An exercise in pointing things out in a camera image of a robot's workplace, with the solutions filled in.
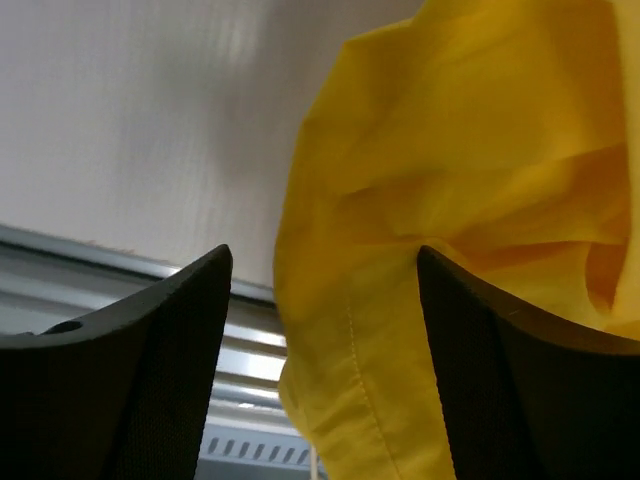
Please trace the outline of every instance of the yellow garment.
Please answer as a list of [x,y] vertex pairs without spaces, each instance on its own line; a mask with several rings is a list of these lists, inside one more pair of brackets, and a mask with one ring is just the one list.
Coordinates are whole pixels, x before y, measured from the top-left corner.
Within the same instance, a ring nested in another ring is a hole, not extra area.
[[275,256],[281,398],[332,480],[454,478],[423,244],[640,337],[634,49],[639,0],[428,0],[344,45],[299,135]]

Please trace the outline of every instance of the small hole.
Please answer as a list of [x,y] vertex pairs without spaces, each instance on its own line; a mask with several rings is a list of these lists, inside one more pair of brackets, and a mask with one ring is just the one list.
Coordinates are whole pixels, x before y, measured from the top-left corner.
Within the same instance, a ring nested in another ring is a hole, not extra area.
[[309,450],[303,450],[300,456],[298,457],[298,461],[296,462],[296,464],[302,465],[308,456],[309,456]]
[[282,459],[282,463],[289,463],[289,460],[291,460],[291,457],[293,457],[293,452],[295,451],[295,448],[290,448],[289,450],[287,450],[287,453],[284,454],[284,458]]
[[240,453],[238,454],[238,456],[240,458],[244,458],[244,456],[247,454],[247,450],[249,450],[249,442],[244,442],[242,444],[242,448],[240,448]]
[[271,450],[271,455],[269,455],[269,461],[273,462],[278,456],[278,453],[280,453],[280,447],[273,447],[273,450]]
[[78,330],[82,327],[82,323],[77,320],[69,320],[68,322],[62,322],[58,325],[54,325],[49,330],[43,333],[43,335],[52,335],[55,333],[67,333],[73,332],[74,330]]
[[227,442],[227,446],[224,447],[224,453],[223,453],[225,457],[231,453],[231,450],[233,450],[233,446],[235,445],[235,443],[236,442],[234,442],[233,440],[229,440]]
[[260,455],[262,455],[263,450],[264,450],[264,443],[261,443],[260,445],[258,445],[258,448],[256,448],[256,453],[253,454],[253,459],[257,460],[258,458],[260,458]]
[[213,440],[211,440],[211,443],[209,444],[209,449],[207,450],[207,452],[211,454],[215,452],[217,447],[218,447],[218,439],[214,438]]

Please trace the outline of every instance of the metal vent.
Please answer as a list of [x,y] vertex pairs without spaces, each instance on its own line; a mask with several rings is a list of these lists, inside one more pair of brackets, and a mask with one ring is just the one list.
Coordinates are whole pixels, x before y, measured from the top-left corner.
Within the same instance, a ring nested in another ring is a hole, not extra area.
[[205,428],[200,458],[307,471],[309,444],[299,436],[274,435],[239,428]]

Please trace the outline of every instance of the white panel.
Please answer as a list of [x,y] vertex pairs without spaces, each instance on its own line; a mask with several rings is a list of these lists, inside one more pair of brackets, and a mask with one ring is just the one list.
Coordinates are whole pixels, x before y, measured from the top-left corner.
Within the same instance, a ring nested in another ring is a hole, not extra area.
[[0,2],[0,223],[271,283],[296,130],[344,39],[420,0]]

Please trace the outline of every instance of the gray metal strip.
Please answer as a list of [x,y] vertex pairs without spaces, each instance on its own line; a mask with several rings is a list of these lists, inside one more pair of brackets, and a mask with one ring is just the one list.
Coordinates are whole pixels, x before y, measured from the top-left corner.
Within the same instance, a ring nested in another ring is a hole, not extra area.
[[[0,225],[0,243],[81,260],[96,265],[104,265],[106,267],[117,268],[119,270],[154,278],[169,277],[180,269],[180,267],[177,266],[166,265],[155,260],[116,252],[95,245],[50,237],[3,225]],[[231,282],[231,293],[235,296],[260,302],[274,302],[273,291],[270,288],[241,280],[233,280]]]

